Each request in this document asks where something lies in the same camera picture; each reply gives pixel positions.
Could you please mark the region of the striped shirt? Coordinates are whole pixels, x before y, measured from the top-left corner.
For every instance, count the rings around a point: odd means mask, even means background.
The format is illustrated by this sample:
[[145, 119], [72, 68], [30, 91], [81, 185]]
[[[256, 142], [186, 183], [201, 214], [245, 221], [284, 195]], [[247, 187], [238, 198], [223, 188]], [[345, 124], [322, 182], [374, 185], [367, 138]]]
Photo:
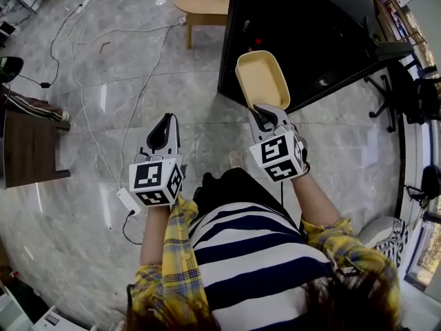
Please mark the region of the striped shirt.
[[223, 205], [189, 226], [211, 313], [222, 331], [307, 331], [304, 286], [331, 261], [281, 213]]

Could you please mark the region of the black office chair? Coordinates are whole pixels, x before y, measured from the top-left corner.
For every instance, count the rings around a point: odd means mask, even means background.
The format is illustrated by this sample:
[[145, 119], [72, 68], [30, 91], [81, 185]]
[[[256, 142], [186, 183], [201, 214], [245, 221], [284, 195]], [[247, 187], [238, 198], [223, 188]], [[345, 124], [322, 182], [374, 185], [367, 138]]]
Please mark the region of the black office chair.
[[436, 88], [441, 84], [441, 77], [414, 79], [409, 70], [417, 64], [417, 61], [407, 65], [394, 61], [387, 66], [387, 73], [380, 76], [382, 85], [371, 77], [364, 78], [384, 99], [377, 111], [369, 112], [369, 117], [375, 119], [386, 110], [389, 114], [389, 133], [396, 131], [396, 119], [403, 114], [409, 124], [422, 125], [431, 120], [441, 121], [441, 98]]

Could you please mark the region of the black green hanging device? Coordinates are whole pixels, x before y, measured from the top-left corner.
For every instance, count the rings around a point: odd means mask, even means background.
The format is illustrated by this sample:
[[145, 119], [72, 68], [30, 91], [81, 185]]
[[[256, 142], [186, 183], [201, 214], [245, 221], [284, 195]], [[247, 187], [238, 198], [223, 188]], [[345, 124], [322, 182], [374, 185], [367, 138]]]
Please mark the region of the black green hanging device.
[[0, 57], [0, 83], [10, 83], [23, 69], [24, 61], [20, 57]]

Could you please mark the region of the beige plastic tray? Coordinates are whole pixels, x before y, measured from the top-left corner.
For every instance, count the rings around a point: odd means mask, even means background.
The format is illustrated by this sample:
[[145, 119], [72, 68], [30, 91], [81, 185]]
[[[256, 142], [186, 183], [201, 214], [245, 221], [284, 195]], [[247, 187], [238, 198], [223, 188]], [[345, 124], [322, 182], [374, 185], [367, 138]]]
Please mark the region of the beige plastic tray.
[[243, 91], [248, 108], [267, 104], [286, 110], [290, 104], [290, 93], [283, 72], [275, 56], [258, 50], [239, 56], [236, 77]]

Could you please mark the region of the white appliance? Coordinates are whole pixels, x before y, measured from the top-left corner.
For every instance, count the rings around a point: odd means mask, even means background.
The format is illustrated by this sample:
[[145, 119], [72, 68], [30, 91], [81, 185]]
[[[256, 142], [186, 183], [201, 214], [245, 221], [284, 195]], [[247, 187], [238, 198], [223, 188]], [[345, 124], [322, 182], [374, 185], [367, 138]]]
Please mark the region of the white appliance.
[[0, 331], [98, 331], [96, 325], [83, 328], [62, 317], [55, 306], [33, 323], [9, 289], [0, 295]]

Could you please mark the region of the white round stool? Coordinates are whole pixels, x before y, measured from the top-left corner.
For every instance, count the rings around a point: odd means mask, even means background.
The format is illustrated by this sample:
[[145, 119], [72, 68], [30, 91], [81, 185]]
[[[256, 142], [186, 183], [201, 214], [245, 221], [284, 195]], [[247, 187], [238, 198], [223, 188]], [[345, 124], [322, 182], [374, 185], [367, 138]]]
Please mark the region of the white round stool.
[[374, 219], [360, 231], [358, 238], [364, 247], [374, 249], [378, 243], [390, 238], [395, 223], [393, 217]]

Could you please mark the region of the person's right forearm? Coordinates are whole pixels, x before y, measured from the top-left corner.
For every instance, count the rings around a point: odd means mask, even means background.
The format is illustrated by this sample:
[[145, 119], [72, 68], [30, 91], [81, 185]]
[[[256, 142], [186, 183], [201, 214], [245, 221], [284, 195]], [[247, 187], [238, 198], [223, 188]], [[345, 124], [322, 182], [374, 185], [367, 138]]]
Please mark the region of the person's right forearm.
[[310, 173], [291, 180], [302, 210], [302, 219], [312, 225], [334, 225], [341, 215]]

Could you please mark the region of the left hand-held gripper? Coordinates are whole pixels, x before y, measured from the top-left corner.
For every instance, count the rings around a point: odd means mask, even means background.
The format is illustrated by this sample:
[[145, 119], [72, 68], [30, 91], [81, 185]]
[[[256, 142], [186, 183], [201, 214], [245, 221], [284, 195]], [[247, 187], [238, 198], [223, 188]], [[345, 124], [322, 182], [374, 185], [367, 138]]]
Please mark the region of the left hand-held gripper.
[[134, 163], [129, 166], [129, 191], [147, 207], [174, 205], [185, 175], [179, 124], [165, 113], [147, 128]]

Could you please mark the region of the black white patterned bag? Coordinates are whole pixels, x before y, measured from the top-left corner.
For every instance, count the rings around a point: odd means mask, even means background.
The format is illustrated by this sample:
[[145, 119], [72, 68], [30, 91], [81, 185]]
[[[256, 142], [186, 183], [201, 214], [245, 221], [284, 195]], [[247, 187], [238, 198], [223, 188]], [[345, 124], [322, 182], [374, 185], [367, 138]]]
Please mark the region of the black white patterned bag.
[[390, 259], [397, 268], [400, 267], [402, 257], [409, 242], [410, 231], [406, 221], [393, 219], [389, 236], [375, 245], [375, 249]]

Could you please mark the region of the black cabinet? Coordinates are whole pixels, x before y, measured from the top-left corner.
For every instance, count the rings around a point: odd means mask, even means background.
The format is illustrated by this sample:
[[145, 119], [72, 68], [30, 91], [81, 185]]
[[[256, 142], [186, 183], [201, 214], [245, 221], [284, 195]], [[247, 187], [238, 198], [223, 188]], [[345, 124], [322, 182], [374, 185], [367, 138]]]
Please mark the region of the black cabinet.
[[245, 104], [240, 55], [272, 53], [291, 95], [289, 112], [409, 56], [408, 42], [381, 41], [374, 0], [229, 0], [220, 94]]

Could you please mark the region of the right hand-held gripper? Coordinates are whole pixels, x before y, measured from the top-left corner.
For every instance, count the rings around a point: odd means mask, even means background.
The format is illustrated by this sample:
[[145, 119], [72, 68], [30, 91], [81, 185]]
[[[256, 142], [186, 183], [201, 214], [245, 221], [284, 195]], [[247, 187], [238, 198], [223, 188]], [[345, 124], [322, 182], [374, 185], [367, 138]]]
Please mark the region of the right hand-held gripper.
[[307, 143], [283, 109], [254, 106], [248, 117], [254, 138], [249, 150], [271, 181], [279, 183], [309, 172]]

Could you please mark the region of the wooden chair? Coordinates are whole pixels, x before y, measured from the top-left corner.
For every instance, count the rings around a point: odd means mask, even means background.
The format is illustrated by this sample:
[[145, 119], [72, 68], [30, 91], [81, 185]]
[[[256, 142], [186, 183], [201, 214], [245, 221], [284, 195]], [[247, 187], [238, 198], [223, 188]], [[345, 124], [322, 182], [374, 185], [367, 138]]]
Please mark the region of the wooden chair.
[[396, 0], [373, 0], [378, 24], [377, 38], [381, 42], [409, 42], [412, 46], [426, 40], [416, 26], [411, 23], [407, 13]]

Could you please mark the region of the yellow plaid shirt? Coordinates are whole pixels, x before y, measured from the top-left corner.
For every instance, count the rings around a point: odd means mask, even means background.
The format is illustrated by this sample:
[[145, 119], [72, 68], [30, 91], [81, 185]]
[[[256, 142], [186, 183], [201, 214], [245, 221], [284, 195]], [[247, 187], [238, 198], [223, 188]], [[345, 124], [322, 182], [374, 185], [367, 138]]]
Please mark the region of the yellow plaid shirt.
[[[141, 266], [128, 288], [129, 331], [222, 331], [209, 308], [189, 238], [197, 214], [192, 201], [179, 199], [173, 207], [162, 264]], [[328, 226], [304, 223], [297, 231], [332, 264], [330, 277], [304, 286], [307, 331], [396, 331], [400, 292], [394, 264], [364, 247], [348, 219]]]

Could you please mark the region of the dark wooden cabinet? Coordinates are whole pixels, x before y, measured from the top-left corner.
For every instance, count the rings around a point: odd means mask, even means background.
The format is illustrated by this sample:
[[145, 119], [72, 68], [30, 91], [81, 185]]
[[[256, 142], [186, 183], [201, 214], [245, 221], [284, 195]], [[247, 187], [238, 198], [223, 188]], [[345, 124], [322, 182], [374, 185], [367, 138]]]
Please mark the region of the dark wooden cabinet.
[[2, 158], [4, 188], [40, 183], [70, 176], [56, 169], [56, 142], [70, 124], [7, 110], [4, 117]]

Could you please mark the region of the black trousers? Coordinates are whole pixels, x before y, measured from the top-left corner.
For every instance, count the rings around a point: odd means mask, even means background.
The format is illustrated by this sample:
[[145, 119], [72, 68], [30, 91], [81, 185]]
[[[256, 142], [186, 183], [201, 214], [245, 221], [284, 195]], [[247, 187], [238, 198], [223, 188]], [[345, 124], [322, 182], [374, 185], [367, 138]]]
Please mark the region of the black trousers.
[[193, 201], [198, 208], [197, 219], [223, 205], [254, 203], [276, 211], [295, 228], [298, 227], [280, 202], [242, 168], [230, 169], [219, 179], [206, 172], [202, 186], [195, 191]]

